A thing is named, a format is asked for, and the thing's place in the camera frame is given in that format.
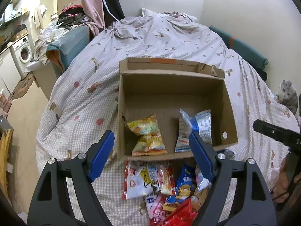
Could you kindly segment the person's right hand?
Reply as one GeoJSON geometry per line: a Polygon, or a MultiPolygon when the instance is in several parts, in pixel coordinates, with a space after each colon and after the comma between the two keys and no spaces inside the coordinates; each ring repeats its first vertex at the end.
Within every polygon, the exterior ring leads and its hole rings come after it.
{"type": "Polygon", "coordinates": [[[288,176],[286,174],[288,158],[289,155],[287,155],[286,158],[281,163],[279,178],[275,183],[275,188],[273,190],[274,193],[272,194],[273,197],[272,200],[276,203],[283,203],[289,196],[289,193],[287,192],[289,181],[288,181],[288,176]]]}

